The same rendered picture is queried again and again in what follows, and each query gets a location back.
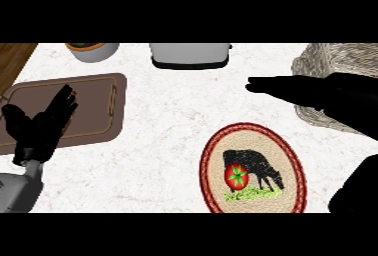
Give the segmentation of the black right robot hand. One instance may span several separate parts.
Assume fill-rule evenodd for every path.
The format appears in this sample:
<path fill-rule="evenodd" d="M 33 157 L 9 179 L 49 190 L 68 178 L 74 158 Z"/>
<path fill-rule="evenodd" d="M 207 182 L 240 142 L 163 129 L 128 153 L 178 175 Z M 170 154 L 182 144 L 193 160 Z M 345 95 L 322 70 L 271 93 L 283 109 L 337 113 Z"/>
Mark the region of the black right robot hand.
<path fill-rule="evenodd" d="M 246 88 L 322 110 L 325 115 L 378 142 L 378 78 L 333 73 L 325 78 L 303 75 L 250 77 Z M 359 164 L 330 204 L 334 214 L 378 213 L 378 154 Z"/>

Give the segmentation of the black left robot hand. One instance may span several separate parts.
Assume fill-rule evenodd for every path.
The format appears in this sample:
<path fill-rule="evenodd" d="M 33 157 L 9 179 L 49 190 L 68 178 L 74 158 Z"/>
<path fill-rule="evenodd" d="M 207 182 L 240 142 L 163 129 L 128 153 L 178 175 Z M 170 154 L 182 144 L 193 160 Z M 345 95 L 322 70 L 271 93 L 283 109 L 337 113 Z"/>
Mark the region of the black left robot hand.
<path fill-rule="evenodd" d="M 14 104 L 2 107 L 6 131 L 17 140 L 14 164 L 24 166 L 30 160 L 51 160 L 79 104 L 74 90 L 66 85 L 43 112 L 35 118 Z"/>

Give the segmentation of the pale wicker basket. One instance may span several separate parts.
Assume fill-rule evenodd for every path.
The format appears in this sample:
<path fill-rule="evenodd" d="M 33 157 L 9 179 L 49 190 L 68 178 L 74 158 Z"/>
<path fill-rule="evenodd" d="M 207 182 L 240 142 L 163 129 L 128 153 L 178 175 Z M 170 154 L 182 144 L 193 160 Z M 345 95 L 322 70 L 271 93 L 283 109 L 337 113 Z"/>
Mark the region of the pale wicker basket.
<path fill-rule="evenodd" d="M 331 73 L 352 73 L 378 78 L 378 43 L 311 43 L 291 66 L 294 75 L 325 78 Z M 311 125 L 361 134 L 312 107 L 294 106 Z"/>

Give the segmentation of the oval woven placemat with cow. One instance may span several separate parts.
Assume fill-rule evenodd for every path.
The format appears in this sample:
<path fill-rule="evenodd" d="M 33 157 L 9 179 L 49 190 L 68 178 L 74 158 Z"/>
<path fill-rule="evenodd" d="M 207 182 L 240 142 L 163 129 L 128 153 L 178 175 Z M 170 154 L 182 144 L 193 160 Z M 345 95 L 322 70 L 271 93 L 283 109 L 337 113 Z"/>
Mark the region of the oval woven placemat with cow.
<path fill-rule="evenodd" d="M 232 191 L 225 169 L 240 163 L 249 185 Z M 200 162 L 204 200 L 213 213 L 303 213 L 306 177 L 299 157 L 281 136 L 253 123 L 222 128 L 206 145 Z"/>

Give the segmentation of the red tomato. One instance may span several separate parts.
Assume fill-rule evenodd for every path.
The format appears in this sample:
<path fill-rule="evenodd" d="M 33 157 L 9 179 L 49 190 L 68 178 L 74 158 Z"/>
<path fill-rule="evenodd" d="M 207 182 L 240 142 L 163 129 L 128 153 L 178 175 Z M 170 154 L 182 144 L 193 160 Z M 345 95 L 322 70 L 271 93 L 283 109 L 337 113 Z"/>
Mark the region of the red tomato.
<path fill-rule="evenodd" d="M 243 190 L 249 185 L 249 171 L 243 164 L 232 163 L 225 169 L 225 182 L 232 191 Z"/>

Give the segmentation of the brown cutting board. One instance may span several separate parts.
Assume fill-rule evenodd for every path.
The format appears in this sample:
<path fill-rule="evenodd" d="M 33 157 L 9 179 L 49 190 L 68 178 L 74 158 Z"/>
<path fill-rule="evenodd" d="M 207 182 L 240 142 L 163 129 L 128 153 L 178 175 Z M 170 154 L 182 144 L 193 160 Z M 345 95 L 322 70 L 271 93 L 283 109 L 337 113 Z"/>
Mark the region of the brown cutting board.
<path fill-rule="evenodd" d="M 110 73 L 15 84 L 0 96 L 0 155 L 15 152 L 15 140 L 5 128 L 2 106 L 17 105 L 35 117 L 46 110 L 61 88 L 70 85 L 79 107 L 58 147 L 111 141 L 120 134 L 125 119 L 128 78 Z"/>

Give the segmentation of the brown wooden panel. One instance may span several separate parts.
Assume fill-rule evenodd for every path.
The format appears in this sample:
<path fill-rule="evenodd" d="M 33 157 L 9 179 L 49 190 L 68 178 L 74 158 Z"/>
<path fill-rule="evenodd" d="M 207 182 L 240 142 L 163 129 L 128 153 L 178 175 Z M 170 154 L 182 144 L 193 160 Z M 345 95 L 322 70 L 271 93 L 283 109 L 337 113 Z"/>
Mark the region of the brown wooden panel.
<path fill-rule="evenodd" d="M 0 95 L 14 85 L 37 43 L 0 43 Z"/>

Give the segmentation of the grey pot with orange rim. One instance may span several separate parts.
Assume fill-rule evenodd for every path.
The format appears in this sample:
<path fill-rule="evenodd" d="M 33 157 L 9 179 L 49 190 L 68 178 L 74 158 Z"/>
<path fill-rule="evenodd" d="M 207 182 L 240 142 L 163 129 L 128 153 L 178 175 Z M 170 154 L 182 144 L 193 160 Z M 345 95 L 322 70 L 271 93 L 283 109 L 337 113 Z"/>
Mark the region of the grey pot with orange rim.
<path fill-rule="evenodd" d="M 97 63 L 107 60 L 119 50 L 119 43 L 67 43 L 68 50 L 85 63 Z"/>

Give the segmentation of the white appliance with black base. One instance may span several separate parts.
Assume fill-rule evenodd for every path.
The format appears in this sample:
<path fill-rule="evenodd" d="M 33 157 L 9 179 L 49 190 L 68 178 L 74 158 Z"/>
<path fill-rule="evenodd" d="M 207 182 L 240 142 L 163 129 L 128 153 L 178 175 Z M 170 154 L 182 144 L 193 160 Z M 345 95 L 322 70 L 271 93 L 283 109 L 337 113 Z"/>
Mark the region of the white appliance with black base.
<path fill-rule="evenodd" d="M 229 43 L 151 43 L 151 60 L 157 68 L 204 70 L 224 68 L 229 62 Z"/>

